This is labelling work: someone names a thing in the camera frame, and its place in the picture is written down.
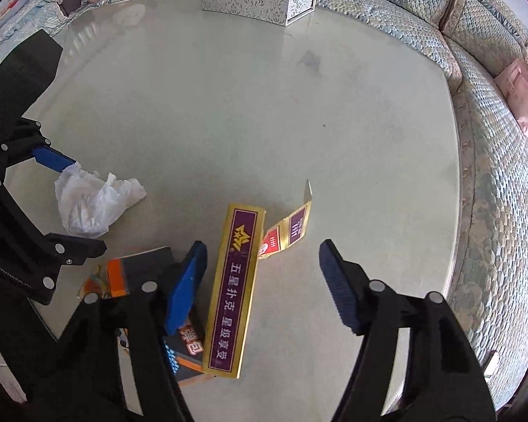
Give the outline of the white tissue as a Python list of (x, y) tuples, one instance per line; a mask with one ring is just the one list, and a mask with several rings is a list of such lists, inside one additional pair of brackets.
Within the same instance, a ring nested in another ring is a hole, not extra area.
[(146, 190), (135, 178), (121, 180), (110, 172), (103, 180), (98, 172), (86, 172), (76, 162), (55, 181), (55, 195), (69, 235), (99, 238), (127, 209), (146, 197)]

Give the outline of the yellow candy wrapper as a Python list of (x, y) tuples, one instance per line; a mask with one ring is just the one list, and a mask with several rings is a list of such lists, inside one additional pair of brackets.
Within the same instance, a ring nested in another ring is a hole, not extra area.
[(90, 275), (84, 280), (83, 285), (78, 292), (78, 298), (84, 299), (89, 293), (97, 293), (101, 298), (110, 298), (110, 287), (107, 278), (107, 270), (98, 266)]

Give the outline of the black orange small box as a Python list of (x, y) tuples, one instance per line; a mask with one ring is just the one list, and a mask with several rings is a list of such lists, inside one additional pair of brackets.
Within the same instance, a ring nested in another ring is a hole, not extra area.
[(180, 386), (211, 379), (202, 371), (205, 331), (194, 304), (207, 268), (207, 247), (196, 241), (177, 261), (171, 248), (131, 254), (107, 263), (107, 296), (154, 290), (150, 313), (162, 337), (170, 368)]

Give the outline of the gold purple playing card box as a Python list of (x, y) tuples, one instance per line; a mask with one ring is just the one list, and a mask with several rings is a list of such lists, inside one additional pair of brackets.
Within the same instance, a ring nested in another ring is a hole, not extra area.
[(228, 207), (206, 326), (202, 369), (208, 375), (240, 377), (264, 219), (262, 208)]

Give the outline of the flattened red gold packet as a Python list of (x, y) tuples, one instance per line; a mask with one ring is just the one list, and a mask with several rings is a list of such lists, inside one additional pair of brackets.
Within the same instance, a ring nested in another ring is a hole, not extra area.
[(258, 258), (266, 259), (289, 249), (306, 234), (313, 201), (310, 180), (306, 181), (303, 204), (265, 232)]

